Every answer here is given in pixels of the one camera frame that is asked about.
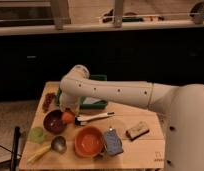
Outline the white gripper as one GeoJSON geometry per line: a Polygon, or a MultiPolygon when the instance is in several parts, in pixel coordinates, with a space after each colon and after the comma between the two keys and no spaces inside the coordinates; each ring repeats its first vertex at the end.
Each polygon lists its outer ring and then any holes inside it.
{"type": "Polygon", "coordinates": [[[80,98],[78,96],[62,93],[59,97],[59,108],[61,111],[70,110],[75,115],[78,115],[80,109],[80,98]]]}

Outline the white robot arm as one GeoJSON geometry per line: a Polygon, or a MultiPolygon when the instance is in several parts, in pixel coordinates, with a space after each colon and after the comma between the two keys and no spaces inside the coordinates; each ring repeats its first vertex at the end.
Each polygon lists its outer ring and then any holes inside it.
{"type": "Polygon", "coordinates": [[[165,171],[204,171],[204,84],[173,86],[145,81],[95,81],[83,65],[60,81],[60,108],[75,111],[82,96],[167,116],[165,171]]]}

